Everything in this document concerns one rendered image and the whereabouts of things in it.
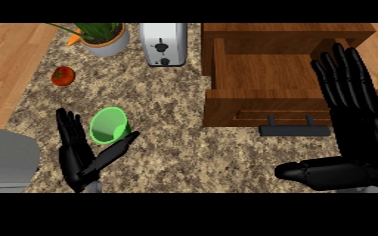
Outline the potted green plant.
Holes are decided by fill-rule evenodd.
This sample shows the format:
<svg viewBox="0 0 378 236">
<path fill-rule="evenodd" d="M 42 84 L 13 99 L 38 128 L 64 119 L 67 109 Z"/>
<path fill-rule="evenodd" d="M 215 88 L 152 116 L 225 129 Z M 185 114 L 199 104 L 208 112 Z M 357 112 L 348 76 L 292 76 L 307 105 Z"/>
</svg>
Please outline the potted green plant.
<svg viewBox="0 0 378 236">
<path fill-rule="evenodd" d="M 72 33 L 97 57 L 110 57 L 126 48 L 129 33 L 123 23 L 75 23 L 79 31 L 69 30 L 54 23 L 50 23 L 50 26 Z"/>
</svg>

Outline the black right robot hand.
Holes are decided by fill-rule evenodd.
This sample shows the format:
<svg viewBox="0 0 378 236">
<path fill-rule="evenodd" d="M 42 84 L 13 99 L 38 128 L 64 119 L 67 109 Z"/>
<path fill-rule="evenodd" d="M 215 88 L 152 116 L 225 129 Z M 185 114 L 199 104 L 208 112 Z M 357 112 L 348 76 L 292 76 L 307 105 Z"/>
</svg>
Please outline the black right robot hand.
<svg viewBox="0 0 378 236">
<path fill-rule="evenodd" d="M 329 107 L 341 155 L 280 164 L 279 179 L 312 190 L 378 187 L 378 94 L 357 50 L 332 45 L 310 62 Z"/>
</svg>

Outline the orange carrot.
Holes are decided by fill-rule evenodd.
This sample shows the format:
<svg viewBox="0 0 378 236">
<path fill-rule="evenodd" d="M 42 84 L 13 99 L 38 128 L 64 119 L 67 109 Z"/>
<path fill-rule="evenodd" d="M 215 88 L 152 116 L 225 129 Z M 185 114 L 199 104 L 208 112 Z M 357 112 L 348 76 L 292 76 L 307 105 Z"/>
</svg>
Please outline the orange carrot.
<svg viewBox="0 0 378 236">
<path fill-rule="evenodd" d="M 75 34 L 72 34 L 70 37 L 67 38 L 67 43 L 66 43 L 67 46 L 73 45 L 81 41 L 79 34 L 81 34 L 81 30 L 76 29 Z"/>
</svg>

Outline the red tomato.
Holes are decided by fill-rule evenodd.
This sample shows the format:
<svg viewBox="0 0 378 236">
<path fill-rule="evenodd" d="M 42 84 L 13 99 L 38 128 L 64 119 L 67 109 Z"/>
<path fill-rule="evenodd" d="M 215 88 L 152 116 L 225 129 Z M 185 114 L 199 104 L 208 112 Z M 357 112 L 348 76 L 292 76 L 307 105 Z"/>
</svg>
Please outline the red tomato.
<svg viewBox="0 0 378 236">
<path fill-rule="evenodd" d="M 73 70 L 66 66 L 57 67 L 51 74 L 53 84 L 57 86 L 67 86 L 73 82 L 73 79 L 75 79 Z"/>
</svg>

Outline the green cup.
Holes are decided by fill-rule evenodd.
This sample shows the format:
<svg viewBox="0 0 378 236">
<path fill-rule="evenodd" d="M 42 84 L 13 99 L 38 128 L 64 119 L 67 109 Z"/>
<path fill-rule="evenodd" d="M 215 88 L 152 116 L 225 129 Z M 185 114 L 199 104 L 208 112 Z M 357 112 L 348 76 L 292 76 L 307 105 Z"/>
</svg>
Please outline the green cup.
<svg viewBox="0 0 378 236">
<path fill-rule="evenodd" d="M 131 133 L 125 112 L 121 108 L 103 108 L 91 118 L 88 134 L 91 140 L 100 144 L 112 144 Z"/>
</svg>

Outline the silver toaster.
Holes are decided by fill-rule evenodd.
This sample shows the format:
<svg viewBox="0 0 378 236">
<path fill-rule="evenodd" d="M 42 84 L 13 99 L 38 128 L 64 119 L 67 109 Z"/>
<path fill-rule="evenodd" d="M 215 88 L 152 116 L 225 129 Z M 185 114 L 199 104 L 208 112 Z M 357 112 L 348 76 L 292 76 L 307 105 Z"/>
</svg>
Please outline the silver toaster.
<svg viewBox="0 0 378 236">
<path fill-rule="evenodd" d="M 184 65 L 187 56 L 185 23 L 141 23 L 138 36 L 149 66 Z"/>
</svg>

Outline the wooden cabinet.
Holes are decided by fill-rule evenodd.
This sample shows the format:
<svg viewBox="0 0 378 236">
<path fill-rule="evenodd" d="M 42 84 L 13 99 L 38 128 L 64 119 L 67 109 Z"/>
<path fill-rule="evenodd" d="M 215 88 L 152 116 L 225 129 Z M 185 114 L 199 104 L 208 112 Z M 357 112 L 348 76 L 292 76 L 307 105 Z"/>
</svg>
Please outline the wooden cabinet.
<svg viewBox="0 0 378 236">
<path fill-rule="evenodd" d="M 369 23 L 202 23 L 202 75 L 211 75 L 215 39 L 224 40 L 228 54 L 310 54 L 323 39 L 357 47 L 373 33 Z"/>
</svg>

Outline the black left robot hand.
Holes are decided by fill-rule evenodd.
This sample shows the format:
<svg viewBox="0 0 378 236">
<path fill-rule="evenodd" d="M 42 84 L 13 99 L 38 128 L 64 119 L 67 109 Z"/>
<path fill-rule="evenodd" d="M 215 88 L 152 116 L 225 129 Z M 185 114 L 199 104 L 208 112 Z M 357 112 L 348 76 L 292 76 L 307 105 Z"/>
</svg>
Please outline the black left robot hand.
<svg viewBox="0 0 378 236">
<path fill-rule="evenodd" d="M 61 141 L 59 147 L 61 175 L 67 186 L 75 193 L 79 193 L 98 180 L 100 170 L 126 153 L 140 132 L 134 131 L 98 155 L 94 155 L 87 143 L 79 115 L 59 108 L 56 123 Z"/>
</svg>

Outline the wooden drawer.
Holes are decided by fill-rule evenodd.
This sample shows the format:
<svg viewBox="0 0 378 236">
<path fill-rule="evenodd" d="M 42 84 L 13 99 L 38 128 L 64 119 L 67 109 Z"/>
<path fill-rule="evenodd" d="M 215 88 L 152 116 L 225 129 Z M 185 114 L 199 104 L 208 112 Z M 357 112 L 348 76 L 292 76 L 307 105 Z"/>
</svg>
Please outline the wooden drawer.
<svg viewBox="0 0 378 236">
<path fill-rule="evenodd" d="M 342 38 L 324 39 L 307 54 L 231 54 L 222 38 L 202 40 L 202 71 L 211 77 L 205 92 L 206 127 L 256 127 L 276 122 L 302 125 L 311 117 L 329 125 L 327 105 L 310 61 Z"/>
</svg>

